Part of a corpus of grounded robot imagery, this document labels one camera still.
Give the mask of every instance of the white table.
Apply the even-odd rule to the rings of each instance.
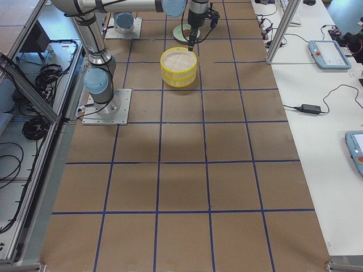
[[[255,1],[252,0],[252,4],[255,9],[256,14],[271,14],[276,9],[274,5],[262,5],[256,4]],[[280,0],[276,0],[277,12],[274,15],[266,16],[272,23],[273,27],[277,28],[278,24],[281,20],[282,15],[284,14],[280,5]],[[333,20],[328,14],[328,11],[324,7],[324,4],[321,0],[317,0],[316,4],[313,6],[308,6],[303,3],[300,3],[297,12],[299,13],[302,24],[300,27],[289,27],[286,33],[293,33],[303,37],[305,40],[322,40],[323,34],[320,31],[320,28],[323,25],[334,25]],[[323,32],[325,33],[325,39],[330,40],[330,36],[328,34],[328,30],[331,27],[323,28]],[[300,39],[297,36],[285,35],[288,43],[280,48],[274,59],[273,63],[315,63],[313,58],[311,57],[308,45],[305,41]]]
[[[274,27],[282,15],[276,1],[278,12],[268,17]],[[275,10],[274,5],[255,4],[253,0],[252,3],[257,14]],[[301,3],[298,13],[302,26],[290,27],[287,33],[298,34],[306,40],[321,40],[321,26],[334,24],[321,0],[314,6]],[[326,111],[322,99],[340,84],[357,87],[358,101],[363,104],[363,87],[358,81],[362,78],[362,64],[349,58],[352,68],[348,71],[323,71],[312,61],[306,42],[294,36],[287,39],[288,45],[279,49],[272,64],[284,104],[314,104]],[[358,174],[344,140],[346,132],[363,130],[363,109],[355,103],[355,95],[356,91],[348,87],[334,91],[326,99],[331,111],[325,116],[286,109],[331,256],[363,255],[363,177]]]

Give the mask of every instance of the robotic arm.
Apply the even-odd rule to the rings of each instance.
[[[191,25],[191,33],[188,40],[189,51],[193,51],[198,29],[204,25],[205,19],[210,19],[210,29],[212,30],[216,27],[220,18],[218,11],[213,9],[213,4],[211,3],[208,6],[208,2],[208,0],[191,0],[188,13],[188,24]]]
[[[113,12],[115,17],[115,14],[124,12],[153,11],[178,17],[184,14],[186,2],[187,0],[52,0],[65,16],[71,18],[88,53],[89,67],[85,75],[85,86],[94,100],[95,113],[103,118],[109,118],[118,112],[121,104],[115,97],[112,84],[116,61],[105,46],[94,12]],[[211,19],[210,26],[214,28],[220,17],[218,12],[212,9],[213,5],[209,6],[208,2],[209,0],[191,0],[188,13],[188,23],[191,25],[189,51],[193,51],[197,43],[198,28],[204,25],[205,19]],[[127,28],[129,19],[128,16],[122,18],[120,21],[125,24],[120,27]]]

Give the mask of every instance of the black cable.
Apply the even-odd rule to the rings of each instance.
[[[119,3],[119,2],[123,2],[123,1],[126,1],[126,0],[116,0],[116,1],[112,1],[110,3],[106,3],[106,4],[102,4],[103,7],[106,7],[106,6],[109,6],[109,5],[112,5],[112,4],[116,4],[116,3]],[[79,14],[74,14],[74,15],[70,15],[70,14],[67,14],[67,13],[64,13],[64,16],[65,17],[78,17],[78,16],[85,16],[91,12],[94,12],[96,11],[97,8],[92,8],[91,10],[88,10],[86,12],[83,12],[83,13],[79,13]]]
[[[30,182],[32,180],[33,173],[35,171],[35,164],[37,162],[37,159],[39,157],[39,153],[40,153],[41,147],[43,146],[44,142],[45,142],[45,138],[43,138],[43,140],[42,140],[42,142],[41,142],[41,144],[39,146],[39,149],[35,153],[34,161],[33,161],[32,168],[30,170],[28,179],[27,179],[26,183],[24,184],[24,187],[23,187],[23,190],[22,190],[22,194],[20,196],[20,200],[17,201],[18,208],[17,208],[17,210],[15,212],[15,215],[14,215],[14,217],[12,219],[9,220],[9,222],[4,227],[0,227],[0,234],[7,232],[12,227],[12,225],[14,225],[14,223],[16,222],[16,220],[18,218],[18,215],[20,213],[20,209],[22,207],[23,201],[24,201],[25,196],[26,196],[26,192],[28,190],[29,184],[30,184]]]
[[[261,23],[260,23],[260,26],[265,22],[265,21],[268,21],[270,23],[270,26],[269,27],[266,27],[263,31],[261,31],[261,34],[262,34],[262,39],[265,40],[266,38],[266,35],[269,34],[271,32],[271,39],[272,39],[272,35],[273,35],[273,23],[267,19],[267,18],[261,18]]]
[[[305,40],[303,37],[301,37],[301,36],[299,36],[299,35],[297,35],[297,34],[286,33],[285,35],[297,36],[297,37],[299,37],[300,39],[302,39],[303,41],[305,41],[305,42],[309,43],[309,41]]]
[[[336,27],[337,28],[337,26],[334,24],[325,24],[322,27],[320,27],[320,32],[323,34],[323,40],[325,39],[325,33],[323,32],[324,27]]]
[[[12,174],[14,174],[16,172],[15,176],[12,177],[9,182],[7,182],[4,185],[0,186],[0,189],[8,186],[9,184],[11,184],[17,178],[17,176],[18,176],[18,174],[19,174],[19,172],[21,170],[21,165],[22,165],[22,162],[23,162],[23,159],[24,159],[24,150],[23,150],[23,148],[20,145],[18,145],[17,143],[13,143],[13,142],[3,142],[3,143],[0,143],[0,145],[7,145],[7,144],[8,145],[11,144],[11,145],[18,146],[20,148],[20,151],[21,151],[22,155],[21,155],[20,158],[14,156],[14,155],[8,155],[8,154],[0,156],[0,158],[8,158],[8,157],[10,157],[10,158],[14,158],[14,159],[16,159],[18,161],[18,165],[16,166],[16,168],[10,174],[8,174],[5,177],[0,177],[0,181],[2,181],[2,180],[5,180],[5,179],[9,178]]]
[[[363,109],[363,105],[360,104],[357,100],[358,95],[359,95],[359,89],[350,85],[346,85],[346,84],[341,84],[338,87],[334,88],[333,90],[330,90],[329,93],[323,98],[323,102],[324,104],[327,106],[328,111],[323,112],[320,109],[320,106],[316,106],[316,105],[307,105],[307,104],[302,104],[300,107],[292,107],[292,106],[288,106],[288,105],[283,105],[284,107],[290,108],[290,109],[296,109],[300,112],[305,112],[305,113],[313,113],[313,114],[320,114],[320,113],[324,113],[324,114],[328,114],[330,113],[330,108],[329,105],[325,102],[325,99],[328,98],[328,96],[330,96],[330,94],[334,91],[336,91],[337,89],[339,89],[341,86],[346,86],[349,88],[353,88],[357,91],[357,95],[354,98],[355,102],[359,105],[359,107],[361,107]]]
[[[287,105],[283,105],[284,107],[290,108],[290,109],[295,109],[295,107],[291,107],[291,106],[287,106]]]
[[[58,89],[58,82],[66,75],[70,70],[75,53],[78,50],[78,43],[74,40],[51,40],[51,43],[72,43],[75,45],[74,51],[70,57],[69,66],[63,70],[63,67],[58,64],[48,64],[40,69],[40,74],[35,78],[35,86],[38,93],[43,99],[50,105],[54,104],[56,99],[56,93]]]
[[[92,114],[95,114],[95,113],[99,113],[100,111],[102,111],[105,107],[107,107],[108,105],[109,105],[109,103],[111,102],[111,100],[110,101],[108,101],[106,104],[105,104],[105,106],[103,106],[102,108],[100,108],[99,110],[96,110],[95,112],[91,112],[91,113],[88,113],[88,114],[83,114],[83,115],[81,115],[81,116],[78,116],[78,117],[76,117],[76,120],[78,120],[78,119],[80,119],[81,117],[84,117],[84,116],[88,116],[88,115],[92,115]]]
[[[6,55],[4,55],[3,53],[0,52],[0,58],[3,59],[4,61],[6,61],[6,63],[8,65],[11,65],[14,69],[16,69],[19,74],[24,78],[25,81],[27,81],[33,88],[34,90],[36,90],[35,85],[26,77],[25,73],[20,69],[20,67],[11,59],[9,59]],[[0,65],[1,69],[7,74],[7,75],[11,75],[11,73],[9,71],[7,71],[6,68],[2,67]]]
[[[264,17],[264,16],[271,16],[271,15],[274,15],[276,12],[277,12],[277,5],[276,5],[276,3],[273,3],[274,5],[275,5],[275,11],[273,12],[273,13],[271,13],[271,14],[266,14],[266,15],[264,15],[264,14],[255,14],[256,15],[256,17],[257,16],[262,16],[262,17]]]
[[[109,25],[108,27],[105,27],[105,28],[103,28],[103,30],[102,30],[102,32],[105,32],[105,31],[107,31],[108,29],[111,29],[111,28],[115,28],[115,26],[113,25]]]
[[[12,108],[11,108],[11,109],[9,109],[9,110],[8,110],[7,112],[5,112],[5,113],[12,113],[14,110],[16,110],[17,106],[18,106],[18,102],[17,102],[17,101],[15,101],[15,102],[14,102],[14,106],[12,106]]]
[[[356,88],[356,87],[353,87],[353,86],[350,86],[350,85],[346,85],[346,84],[341,84],[341,85],[339,85],[338,87],[336,87],[335,89],[333,89],[333,90],[331,90],[324,98],[323,98],[323,102],[324,102],[324,104],[327,106],[327,108],[328,108],[328,111],[327,112],[322,112],[322,113],[325,113],[325,114],[327,114],[327,113],[329,113],[330,112],[330,108],[329,108],[329,106],[328,106],[328,104],[325,102],[325,99],[326,98],[328,98],[328,96],[330,96],[330,94],[332,93],[332,92],[334,92],[334,91],[336,91],[337,89],[339,89],[341,86],[346,86],[346,87],[349,87],[349,88],[353,88],[353,89],[355,89],[356,91],[357,91],[357,95],[356,95],[356,97],[354,98],[354,100],[355,100],[355,102],[359,105],[359,107],[361,107],[362,109],[363,109],[363,106],[358,102],[358,100],[357,100],[357,98],[358,98],[358,95],[359,95],[359,90]]]
[[[40,140],[48,133],[50,123],[44,116],[36,116],[24,123],[22,133],[28,140]]]

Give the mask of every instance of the tile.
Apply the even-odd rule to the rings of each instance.
[[[200,91],[164,92],[163,122],[201,122]]]
[[[106,215],[97,271],[152,271],[154,236],[153,214]]]
[[[161,90],[160,63],[130,63],[125,88],[138,90]]]
[[[206,124],[209,162],[251,160],[245,124]]]
[[[24,26],[39,0],[1,0],[1,25],[2,26]]]
[[[297,160],[299,156],[287,122],[248,125],[255,160]]]
[[[0,32],[0,52],[8,55],[14,46],[23,27],[1,27]]]
[[[134,91],[129,122],[160,122],[161,91]]]
[[[158,162],[160,124],[128,124],[119,131],[116,162]]]
[[[108,194],[108,211],[155,211],[158,165],[115,164]]]
[[[156,271],[212,271],[208,214],[160,214]]]
[[[160,211],[208,211],[205,164],[162,164]]]
[[[115,57],[116,62],[128,61],[132,43],[132,40],[105,40],[107,49]]]
[[[93,271],[101,219],[94,214],[53,215],[39,257],[47,271]]]
[[[77,122],[67,162],[110,162],[117,126],[83,126]]]
[[[164,41],[135,40],[132,43],[130,61],[160,62],[164,52]]]
[[[205,35],[210,31],[210,24],[207,22],[199,28],[200,30],[200,39],[203,39]],[[226,20],[219,20],[217,26],[214,30],[211,31],[208,38],[204,41],[207,43],[209,39],[229,39],[228,26]]]
[[[256,15],[251,3],[225,3],[228,19],[255,19]]]
[[[204,162],[202,124],[163,124],[162,162]]]
[[[238,63],[237,70],[242,89],[277,88],[272,68],[264,62]]]
[[[242,91],[248,121],[287,120],[278,90]]]
[[[252,163],[208,164],[212,210],[261,209]]]
[[[251,20],[229,20],[229,31],[232,39],[250,38],[261,39],[261,31],[256,19]]]
[[[233,63],[200,62],[202,87],[204,90],[238,89]]]
[[[266,48],[262,40],[232,40],[236,61],[264,61]]]
[[[265,209],[313,209],[300,162],[257,163]]]
[[[162,14],[157,14],[156,12],[142,12],[142,13],[145,14],[148,13],[149,16],[160,16],[165,19],[164,13]],[[142,21],[140,38],[147,40],[165,39],[165,20]]]
[[[206,122],[244,121],[239,91],[204,91],[203,100]]]
[[[325,271],[330,258],[314,212],[269,212],[265,216],[276,271]]]
[[[213,214],[212,226],[216,271],[272,271],[261,213]]]
[[[125,63],[117,63],[116,70],[113,74],[113,88],[114,89],[123,89],[125,82],[125,73],[126,73],[127,64]]]
[[[200,62],[233,62],[232,47],[229,40],[210,40],[199,45]]]
[[[53,211],[103,211],[110,165],[65,165]]]

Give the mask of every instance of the power adapter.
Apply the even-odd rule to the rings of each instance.
[[[270,48],[271,43],[272,43],[272,41],[268,41],[267,43],[265,43],[265,47],[266,47],[266,48]]]
[[[311,114],[323,113],[321,107],[316,105],[302,104],[300,107],[293,107],[293,108],[304,113],[311,113]]]

